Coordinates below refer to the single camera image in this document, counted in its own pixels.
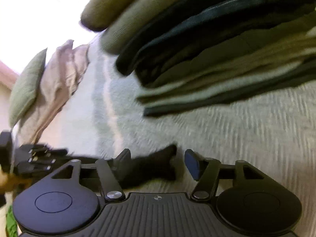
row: clothing pile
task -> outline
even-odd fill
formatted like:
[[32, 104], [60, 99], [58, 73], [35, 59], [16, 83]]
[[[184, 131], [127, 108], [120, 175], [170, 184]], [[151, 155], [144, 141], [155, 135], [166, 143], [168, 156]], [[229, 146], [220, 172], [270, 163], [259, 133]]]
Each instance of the clothing pile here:
[[145, 116], [247, 99], [316, 78], [316, 0], [90, 0]]

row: tan object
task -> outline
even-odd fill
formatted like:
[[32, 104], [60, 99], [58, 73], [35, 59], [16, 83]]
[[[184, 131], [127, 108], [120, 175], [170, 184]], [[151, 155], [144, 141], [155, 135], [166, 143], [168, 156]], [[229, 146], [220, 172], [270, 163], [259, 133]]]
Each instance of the tan object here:
[[90, 0], [81, 23], [92, 31], [105, 30], [134, 0]]
[[62, 106], [76, 91], [88, 66], [89, 45], [72, 49], [73, 40], [58, 47], [42, 76], [39, 93], [31, 108], [20, 120], [18, 142], [36, 143]]
[[141, 27], [176, 1], [178, 0], [135, 0], [103, 33], [103, 50], [112, 54], [120, 53]]

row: green pillow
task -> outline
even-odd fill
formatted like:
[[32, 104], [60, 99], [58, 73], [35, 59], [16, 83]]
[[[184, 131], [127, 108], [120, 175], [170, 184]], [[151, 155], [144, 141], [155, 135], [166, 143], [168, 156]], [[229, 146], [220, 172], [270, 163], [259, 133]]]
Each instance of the green pillow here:
[[15, 126], [35, 101], [44, 72], [46, 52], [47, 48], [35, 55], [13, 86], [9, 109], [10, 127]]

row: black cloth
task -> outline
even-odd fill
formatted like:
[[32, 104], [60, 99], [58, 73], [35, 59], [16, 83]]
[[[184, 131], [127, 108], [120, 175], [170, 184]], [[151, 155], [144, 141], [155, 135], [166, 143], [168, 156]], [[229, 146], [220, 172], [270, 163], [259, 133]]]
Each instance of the black cloth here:
[[235, 101], [249, 99], [255, 95], [259, 95], [262, 93], [289, 87], [297, 87], [303, 83], [312, 80], [316, 80], [315, 58], [306, 61], [301, 66], [282, 76], [261, 83], [242, 87], [236, 90], [221, 93], [216, 96], [210, 97], [209, 99], [191, 103], [171, 104], [145, 108], [144, 116], [159, 117], [165, 114], [180, 113], [215, 104], [229, 104]]
[[142, 46], [187, 18], [221, 1], [223, 0], [179, 0], [145, 25], [128, 42], [116, 60], [117, 70], [123, 75], [129, 75], [133, 71], [130, 67], [132, 59]]

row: green fabric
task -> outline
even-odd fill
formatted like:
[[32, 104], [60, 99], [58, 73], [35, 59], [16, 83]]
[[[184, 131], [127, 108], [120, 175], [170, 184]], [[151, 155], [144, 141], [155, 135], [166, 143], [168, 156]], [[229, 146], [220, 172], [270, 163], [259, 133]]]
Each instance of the green fabric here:
[[90, 0], [81, 15], [81, 23], [92, 31], [102, 31], [116, 20], [134, 0]]
[[46, 52], [47, 48], [35, 55], [13, 86], [9, 109], [10, 127], [14, 127], [36, 99], [44, 72]]
[[129, 40], [149, 21], [178, 0], [135, 0], [104, 31], [100, 42], [102, 49], [119, 54]]
[[9, 207], [7, 212], [7, 226], [6, 226], [8, 237], [17, 237], [18, 236], [18, 225], [13, 216], [12, 205]]

